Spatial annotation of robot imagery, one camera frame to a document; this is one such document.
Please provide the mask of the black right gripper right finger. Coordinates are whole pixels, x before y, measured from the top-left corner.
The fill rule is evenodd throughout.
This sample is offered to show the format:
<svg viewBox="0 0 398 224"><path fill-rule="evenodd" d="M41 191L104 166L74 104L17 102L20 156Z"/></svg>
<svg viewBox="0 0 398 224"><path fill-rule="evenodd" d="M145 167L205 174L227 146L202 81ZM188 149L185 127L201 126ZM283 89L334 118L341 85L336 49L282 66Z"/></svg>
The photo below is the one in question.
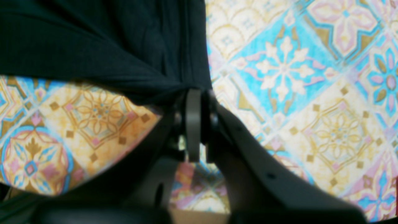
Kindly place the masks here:
<svg viewBox="0 0 398 224"><path fill-rule="evenodd" d="M355 206L308 184L267 153L213 91L186 94L186 150L197 162L200 144L226 182L230 224L365 224Z"/></svg>

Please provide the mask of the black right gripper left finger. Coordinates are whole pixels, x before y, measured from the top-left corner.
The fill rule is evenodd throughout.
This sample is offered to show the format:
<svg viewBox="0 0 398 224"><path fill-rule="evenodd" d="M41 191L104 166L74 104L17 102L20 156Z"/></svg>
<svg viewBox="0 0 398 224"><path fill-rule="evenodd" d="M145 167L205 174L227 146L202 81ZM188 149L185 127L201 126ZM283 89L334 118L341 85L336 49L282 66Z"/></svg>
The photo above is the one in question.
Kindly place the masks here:
<svg viewBox="0 0 398 224"><path fill-rule="evenodd" d="M172 224L168 203L175 172L185 153L178 149L184 129L186 93L127 156L80 187L44 200L33 224Z"/></svg>

